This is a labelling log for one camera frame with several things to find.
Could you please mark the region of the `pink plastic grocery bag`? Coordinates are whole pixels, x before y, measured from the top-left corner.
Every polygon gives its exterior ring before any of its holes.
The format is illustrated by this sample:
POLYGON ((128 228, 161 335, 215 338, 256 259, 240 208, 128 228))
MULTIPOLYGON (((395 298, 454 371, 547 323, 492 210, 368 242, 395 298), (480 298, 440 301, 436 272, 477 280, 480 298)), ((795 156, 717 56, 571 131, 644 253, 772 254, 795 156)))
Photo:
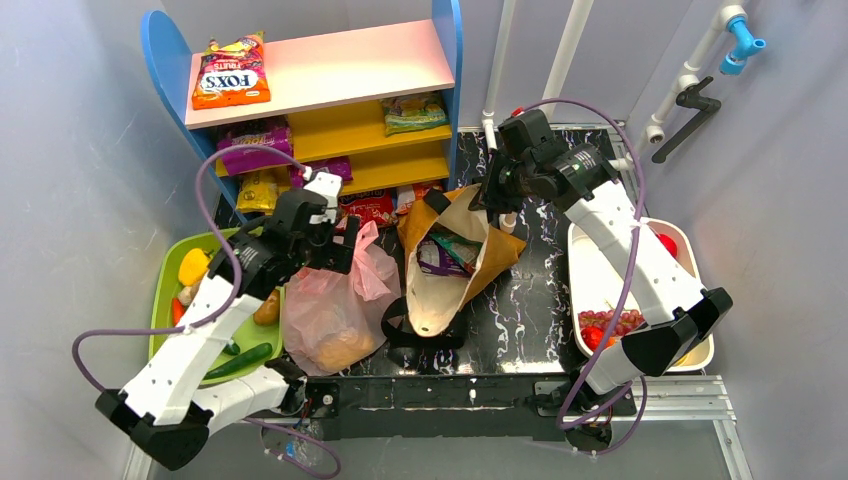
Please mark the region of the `pink plastic grocery bag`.
POLYGON ((378 236, 375 221, 360 227, 348 274, 304 268, 286 284, 284 349, 307 375, 336 374, 385 343, 381 319, 401 285, 396 261, 375 244, 378 236))

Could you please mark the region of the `purple Fox's candy bag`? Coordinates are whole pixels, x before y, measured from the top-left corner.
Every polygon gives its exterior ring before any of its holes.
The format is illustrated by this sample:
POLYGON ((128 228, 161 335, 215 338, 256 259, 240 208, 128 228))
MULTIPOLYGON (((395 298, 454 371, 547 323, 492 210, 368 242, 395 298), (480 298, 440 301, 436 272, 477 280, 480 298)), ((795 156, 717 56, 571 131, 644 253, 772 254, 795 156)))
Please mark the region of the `purple Fox's candy bag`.
POLYGON ((419 244, 416 259, 421 271, 427 275, 456 278, 471 276, 430 238, 423 239, 419 244))

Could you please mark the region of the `teal Fox's candy bag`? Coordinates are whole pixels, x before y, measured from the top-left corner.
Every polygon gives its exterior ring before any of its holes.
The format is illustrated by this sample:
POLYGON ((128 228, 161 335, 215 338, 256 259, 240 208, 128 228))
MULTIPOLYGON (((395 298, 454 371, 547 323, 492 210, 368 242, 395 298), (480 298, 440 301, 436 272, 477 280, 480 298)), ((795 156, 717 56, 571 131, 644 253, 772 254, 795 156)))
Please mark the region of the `teal Fox's candy bag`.
POLYGON ((472 241, 449 231, 430 233, 431 239, 440 246, 460 267, 469 274, 476 271, 477 259, 482 243, 472 241))

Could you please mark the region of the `brown Trader Joe's tote bag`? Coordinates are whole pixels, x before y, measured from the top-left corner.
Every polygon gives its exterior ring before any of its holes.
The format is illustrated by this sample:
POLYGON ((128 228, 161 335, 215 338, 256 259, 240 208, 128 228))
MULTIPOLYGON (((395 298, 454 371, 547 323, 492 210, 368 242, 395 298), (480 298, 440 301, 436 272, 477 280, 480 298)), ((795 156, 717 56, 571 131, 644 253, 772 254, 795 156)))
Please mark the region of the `brown Trader Joe's tote bag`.
POLYGON ((526 242, 492 225, 478 185, 430 189, 409 204, 399 224, 405 294, 384 312, 391 348, 458 349, 446 333, 457 314, 511 269, 526 242))

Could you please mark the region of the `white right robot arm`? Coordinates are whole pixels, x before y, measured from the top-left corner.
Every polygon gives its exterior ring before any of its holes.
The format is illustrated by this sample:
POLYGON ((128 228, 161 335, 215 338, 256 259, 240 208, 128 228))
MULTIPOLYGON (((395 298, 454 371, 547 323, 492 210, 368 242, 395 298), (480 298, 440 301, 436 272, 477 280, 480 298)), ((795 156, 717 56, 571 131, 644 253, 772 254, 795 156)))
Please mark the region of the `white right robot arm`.
POLYGON ((596 399, 640 376, 660 376, 712 334, 732 308, 731 296, 681 267, 638 219, 617 170, 595 146, 569 146, 538 108, 504 120, 498 131, 503 146, 492 154, 473 208, 506 213, 527 198, 554 205, 594 242, 645 321, 592 354, 572 381, 572 396, 596 399))

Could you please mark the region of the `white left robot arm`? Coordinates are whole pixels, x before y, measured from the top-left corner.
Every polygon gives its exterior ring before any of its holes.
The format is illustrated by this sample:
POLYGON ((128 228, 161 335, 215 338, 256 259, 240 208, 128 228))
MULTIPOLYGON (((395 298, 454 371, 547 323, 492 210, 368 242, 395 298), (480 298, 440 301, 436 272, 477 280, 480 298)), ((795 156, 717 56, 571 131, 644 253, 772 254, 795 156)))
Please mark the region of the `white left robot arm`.
POLYGON ((97 410, 163 467, 186 466, 214 433, 282 406, 305 383, 292 363, 261 357, 247 375, 202 385, 241 325, 302 268, 350 272, 357 233, 335 241, 338 197, 312 182, 283 193, 271 216, 218 233, 221 248, 181 322, 134 378, 97 398, 97 410))

